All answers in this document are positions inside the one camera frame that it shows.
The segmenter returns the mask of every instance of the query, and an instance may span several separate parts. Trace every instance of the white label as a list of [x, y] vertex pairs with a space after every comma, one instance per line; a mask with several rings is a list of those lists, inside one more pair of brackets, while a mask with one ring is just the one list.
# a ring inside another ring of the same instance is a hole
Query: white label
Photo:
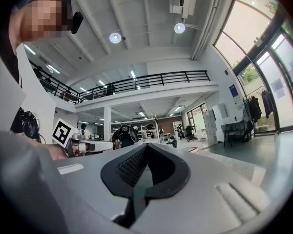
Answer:
[[69, 166], [62, 166], [62, 167], [58, 167], [59, 173], [61, 175], [63, 174], [68, 174], [68, 173], [72, 173], [78, 170], [83, 169], [83, 165], [81, 164], [73, 164], [73, 165], [69, 165]]

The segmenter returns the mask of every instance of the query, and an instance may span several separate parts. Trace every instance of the balcony railing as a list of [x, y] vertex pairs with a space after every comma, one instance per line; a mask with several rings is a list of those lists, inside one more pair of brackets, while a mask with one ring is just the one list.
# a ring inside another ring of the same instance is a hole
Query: balcony railing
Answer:
[[85, 100], [92, 100], [113, 94], [140, 90], [154, 86], [165, 86], [166, 84], [178, 82], [191, 82], [191, 81], [210, 81], [206, 70], [198, 71], [180, 71], [154, 74], [148, 76], [140, 76], [136, 78], [129, 78], [102, 85], [96, 88], [89, 89], [86, 92], [79, 93], [77, 103]]
[[30, 61], [30, 63], [39, 69], [40, 72], [35, 70], [35, 72], [37, 72], [36, 75], [48, 93], [74, 104], [133, 90], [165, 86], [171, 83], [210, 81], [206, 70], [179, 71], [129, 78], [79, 93], [52, 77], [52, 75], [42, 70], [42, 68], [38, 67], [33, 62]]

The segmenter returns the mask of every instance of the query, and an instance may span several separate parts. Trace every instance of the brick wall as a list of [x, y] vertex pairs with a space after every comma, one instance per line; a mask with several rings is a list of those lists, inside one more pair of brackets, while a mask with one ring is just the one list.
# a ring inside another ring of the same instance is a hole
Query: brick wall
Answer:
[[181, 116], [178, 116], [178, 117], [173, 117], [173, 118], [166, 118], [166, 119], [159, 119], [158, 120], [158, 127], [160, 128], [160, 126], [164, 129], [164, 134], [168, 134], [170, 133], [170, 135], [175, 135], [175, 132], [174, 132], [174, 128], [173, 128], [173, 125], [172, 123], [174, 121], [181, 121], [182, 122], [182, 118]]

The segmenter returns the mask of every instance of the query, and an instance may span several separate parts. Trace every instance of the white pillar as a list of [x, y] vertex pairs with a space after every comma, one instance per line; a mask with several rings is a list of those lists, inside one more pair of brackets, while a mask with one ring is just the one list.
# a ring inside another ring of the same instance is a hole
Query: white pillar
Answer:
[[111, 140], [112, 111], [110, 106], [104, 107], [104, 140]]

